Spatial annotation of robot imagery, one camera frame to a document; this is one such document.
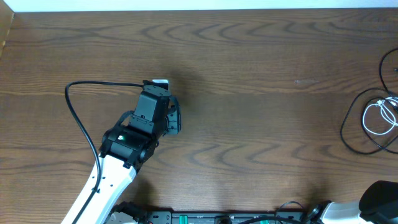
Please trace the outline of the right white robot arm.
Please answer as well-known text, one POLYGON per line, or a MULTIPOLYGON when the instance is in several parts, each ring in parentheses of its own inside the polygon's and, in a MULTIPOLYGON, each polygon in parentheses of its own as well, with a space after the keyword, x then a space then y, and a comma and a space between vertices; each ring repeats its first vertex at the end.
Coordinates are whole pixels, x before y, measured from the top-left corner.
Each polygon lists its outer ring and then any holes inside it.
POLYGON ((397 224, 397 183, 378 180, 358 201, 326 201, 314 206, 303 219, 318 224, 397 224))

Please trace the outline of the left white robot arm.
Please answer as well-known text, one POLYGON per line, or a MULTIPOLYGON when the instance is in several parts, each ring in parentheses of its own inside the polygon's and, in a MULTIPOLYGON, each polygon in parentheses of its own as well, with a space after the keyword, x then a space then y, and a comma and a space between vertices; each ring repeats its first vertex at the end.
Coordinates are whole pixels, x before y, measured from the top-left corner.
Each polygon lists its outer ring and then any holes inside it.
POLYGON ((181 107, 168 80, 145 80, 140 88, 136 108, 123 113, 93 150, 93 170, 64 223, 104 223, 160 137, 181 131, 181 107))

